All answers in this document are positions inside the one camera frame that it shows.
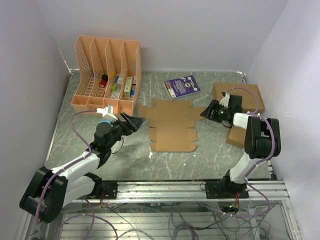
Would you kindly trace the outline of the brown cardboard box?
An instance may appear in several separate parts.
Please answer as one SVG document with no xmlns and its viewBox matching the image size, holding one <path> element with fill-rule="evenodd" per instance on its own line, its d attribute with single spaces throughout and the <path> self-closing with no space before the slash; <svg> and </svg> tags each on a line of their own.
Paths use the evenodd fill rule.
<svg viewBox="0 0 320 240">
<path fill-rule="evenodd" d="M 198 140 L 196 121 L 203 120 L 204 106 L 192 100 L 160 100 L 141 105 L 138 116 L 149 122 L 150 148 L 155 152 L 193 152 Z"/>
</svg>

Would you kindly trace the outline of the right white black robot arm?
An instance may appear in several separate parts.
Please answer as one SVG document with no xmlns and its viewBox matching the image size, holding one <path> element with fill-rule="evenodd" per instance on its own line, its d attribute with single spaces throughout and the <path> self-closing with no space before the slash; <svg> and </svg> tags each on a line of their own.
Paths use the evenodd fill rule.
<svg viewBox="0 0 320 240">
<path fill-rule="evenodd" d="M 227 104 L 214 99 L 200 116 L 219 124 L 228 122 L 232 127 L 244 129 L 244 154 L 213 189 L 226 198 L 236 194 L 245 197 L 245 180 L 248 176 L 260 163 L 277 157 L 281 152 L 280 123 L 276 118 L 265 118 L 258 113 L 243 113 L 240 95 L 224 92 L 223 96 Z"/>
</svg>

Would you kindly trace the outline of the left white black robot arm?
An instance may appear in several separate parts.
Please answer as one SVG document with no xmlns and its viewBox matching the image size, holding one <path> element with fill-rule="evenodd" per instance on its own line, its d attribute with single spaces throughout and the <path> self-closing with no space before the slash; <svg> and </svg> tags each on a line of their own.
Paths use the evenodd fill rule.
<svg viewBox="0 0 320 240">
<path fill-rule="evenodd" d="M 102 179 L 92 171 L 102 167 L 112 155 L 112 147 L 137 132 L 144 117 L 121 113 L 122 119 L 109 114 L 95 129 L 93 141 L 76 159 L 61 166 L 39 168 L 33 175 L 19 202 L 19 208 L 33 215 L 36 221 L 52 222 L 63 207 L 88 196 L 98 198 L 102 193 Z"/>
</svg>

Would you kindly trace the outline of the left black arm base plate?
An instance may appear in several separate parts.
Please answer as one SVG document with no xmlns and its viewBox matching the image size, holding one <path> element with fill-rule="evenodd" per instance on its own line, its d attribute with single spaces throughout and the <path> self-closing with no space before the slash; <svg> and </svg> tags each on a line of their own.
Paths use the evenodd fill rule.
<svg viewBox="0 0 320 240">
<path fill-rule="evenodd" d="M 118 183 L 116 181 L 103 180 L 101 183 L 99 197 L 102 200 L 115 200 L 118 194 Z"/>
</svg>

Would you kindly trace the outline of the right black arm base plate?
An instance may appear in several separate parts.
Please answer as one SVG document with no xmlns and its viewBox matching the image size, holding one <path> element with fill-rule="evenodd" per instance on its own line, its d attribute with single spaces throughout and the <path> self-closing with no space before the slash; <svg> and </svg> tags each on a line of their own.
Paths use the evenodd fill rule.
<svg viewBox="0 0 320 240">
<path fill-rule="evenodd" d="M 234 182 L 223 183 L 220 180 L 205 181 L 204 191 L 206 199 L 235 199 L 236 194 L 240 199 L 249 198 L 247 185 Z"/>
</svg>

